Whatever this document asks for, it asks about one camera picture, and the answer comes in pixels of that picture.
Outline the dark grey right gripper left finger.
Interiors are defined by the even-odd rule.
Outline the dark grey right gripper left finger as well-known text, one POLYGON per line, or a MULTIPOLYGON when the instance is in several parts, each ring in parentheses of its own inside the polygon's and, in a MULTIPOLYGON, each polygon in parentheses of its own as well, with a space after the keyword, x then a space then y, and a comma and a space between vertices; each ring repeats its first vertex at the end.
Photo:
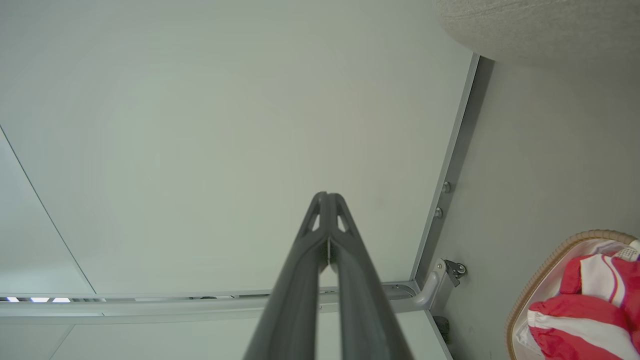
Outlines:
POLYGON ((286 256, 245 360, 313 360, 319 276, 328 265, 329 194, 316 193, 286 256))

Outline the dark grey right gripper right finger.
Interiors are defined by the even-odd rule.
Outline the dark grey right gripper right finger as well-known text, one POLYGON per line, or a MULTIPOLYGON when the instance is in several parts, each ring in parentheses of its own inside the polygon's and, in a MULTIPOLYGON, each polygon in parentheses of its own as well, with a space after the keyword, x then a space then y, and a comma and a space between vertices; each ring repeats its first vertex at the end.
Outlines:
POLYGON ((345 198, 330 193, 327 200, 329 259, 338 277, 343 360, 412 360, 345 198))

